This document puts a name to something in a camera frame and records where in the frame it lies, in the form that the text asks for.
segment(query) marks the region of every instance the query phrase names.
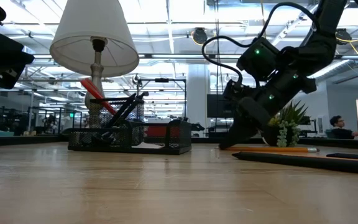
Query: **wooden table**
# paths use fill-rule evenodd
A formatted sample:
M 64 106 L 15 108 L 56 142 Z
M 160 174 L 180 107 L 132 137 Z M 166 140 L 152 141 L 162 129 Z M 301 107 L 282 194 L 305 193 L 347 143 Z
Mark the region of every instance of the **wooden table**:
M 180 156 L 0 147 L 0 223 L 358 223 L 358 174 L 240 161 L 215 147 Z

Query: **person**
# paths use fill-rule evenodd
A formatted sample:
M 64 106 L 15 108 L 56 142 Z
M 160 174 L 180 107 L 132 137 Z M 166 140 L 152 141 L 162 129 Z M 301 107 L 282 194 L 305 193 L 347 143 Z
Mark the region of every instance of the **person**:
M 354 139 L 354 137 L 358 137 L 358 131 L 352 131 L 348 129 L 344 129 L 345 121 L 341 116 L 333 116 L 329 122 L 334 127 L 331 133 L 337 139 Z

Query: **white column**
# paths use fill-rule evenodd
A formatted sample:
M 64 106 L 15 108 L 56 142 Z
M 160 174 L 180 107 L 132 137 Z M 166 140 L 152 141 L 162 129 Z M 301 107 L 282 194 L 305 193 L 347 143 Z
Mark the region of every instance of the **white column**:
M 199 123 L 207 128 L 206 95 L 209 92 L 210 72 L 208 65 L 189 65 L 187 73 L 187 108 L 186 115 L 190 123 Z

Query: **red handle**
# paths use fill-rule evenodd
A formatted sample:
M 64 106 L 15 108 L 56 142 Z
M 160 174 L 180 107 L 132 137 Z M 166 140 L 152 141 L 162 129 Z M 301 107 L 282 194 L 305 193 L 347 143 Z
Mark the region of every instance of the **red handle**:
M 86 90 L 96 99 L 103 99 L 102 94 L 98 91 L 97 87 L 91 82 L 91 80 L 85 78 L 80 83 L 86 88 Z M 101 104 L 112 114 L 116 114 L 116 110 L 107 102 L 103 101 Z

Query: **wire mesh desk organizer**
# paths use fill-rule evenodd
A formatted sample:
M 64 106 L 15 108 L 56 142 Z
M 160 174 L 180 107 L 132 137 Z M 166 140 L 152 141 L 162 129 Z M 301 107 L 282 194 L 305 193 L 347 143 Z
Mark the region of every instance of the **wire mesh desk organizer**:
M 106 107 L 89 116 L 89 128 L 71 129 L 68 149 L 74 151 L 182 154 L 191 149 L 191 124 L 181 120 L 166 123 L 144 122 L 143 96 L 90 100 L 90 107 Z M 160 130 L 157 138 L 153 133 Z

